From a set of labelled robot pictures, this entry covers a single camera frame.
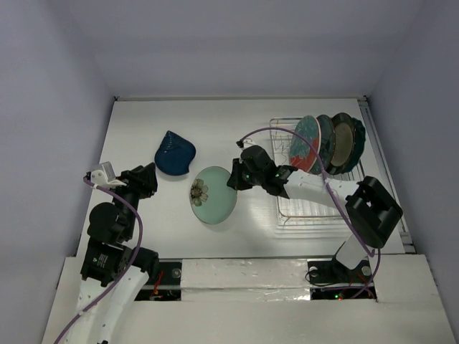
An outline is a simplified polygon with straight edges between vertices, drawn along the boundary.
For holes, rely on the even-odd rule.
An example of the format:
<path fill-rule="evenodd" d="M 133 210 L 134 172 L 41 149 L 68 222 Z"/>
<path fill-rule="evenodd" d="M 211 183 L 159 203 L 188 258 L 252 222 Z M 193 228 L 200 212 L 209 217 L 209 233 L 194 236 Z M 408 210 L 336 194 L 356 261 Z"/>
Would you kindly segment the dark blue leaf-shaped plate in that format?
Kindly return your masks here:
<path fill-rule="evenodd" d="M 167 130 L 154 156 L 156 167 L 169 176 L 183 176 L 189 172 L 197 154 L 193 143 Z"/>

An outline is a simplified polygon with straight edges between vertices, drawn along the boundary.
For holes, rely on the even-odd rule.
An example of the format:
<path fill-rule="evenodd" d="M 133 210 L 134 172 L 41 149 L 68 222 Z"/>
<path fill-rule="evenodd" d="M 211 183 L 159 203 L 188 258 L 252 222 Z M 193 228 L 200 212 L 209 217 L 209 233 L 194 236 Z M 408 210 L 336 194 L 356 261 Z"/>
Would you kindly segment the light green flower plate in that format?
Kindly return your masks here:
<path fill-rule="evenodd" d="M 237 203 L 237 192 L 227 185 L 230 172 L 219 166 L 201 170 L 190 187 L 191 209 L 201 222 L 220 224 L 233 212 Z"/>

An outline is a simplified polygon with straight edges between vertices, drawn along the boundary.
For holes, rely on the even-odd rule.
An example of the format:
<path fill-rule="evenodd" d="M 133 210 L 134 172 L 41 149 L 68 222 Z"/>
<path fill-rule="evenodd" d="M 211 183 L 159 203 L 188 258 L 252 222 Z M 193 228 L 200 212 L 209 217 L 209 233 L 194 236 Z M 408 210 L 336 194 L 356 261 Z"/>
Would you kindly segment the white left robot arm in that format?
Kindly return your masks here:
<path fill-rule="evenodd" d="M 142 199 L 157 191 L 156 166 L 150 163 L 116 176 L 111 163 L 97 165 L 84 177 L 87 185 L 112 196 L 89 215 L 89 240 L 80 271 L 78 320 L 66 343 L 114 343 L 128 310 L 146 284 L 158 277 L 158 253 L 125 243 L 142 229 Z"/>

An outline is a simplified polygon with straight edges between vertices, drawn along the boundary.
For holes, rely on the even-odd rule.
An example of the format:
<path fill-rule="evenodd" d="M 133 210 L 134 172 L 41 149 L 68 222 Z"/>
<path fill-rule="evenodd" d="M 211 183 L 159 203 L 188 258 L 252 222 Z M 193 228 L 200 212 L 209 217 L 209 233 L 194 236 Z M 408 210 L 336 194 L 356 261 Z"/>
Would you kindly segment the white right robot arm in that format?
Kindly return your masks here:
<path fill-rule="evenodd" d="M 330 260 L 311 262 L 308 278 L 315 285 L 352 282 L 370 257 L 382 248 L 402 218 L 403 211 L 377 178 L 340 181 L 306 173 L 294 166 L 278 166 L 259 145 L 238 142 L 242 152 L 232 162 L 227 182 L 236 191 L 261 187 L 271 196 L 310 201 L 334 207 L 351 236 Z"/>

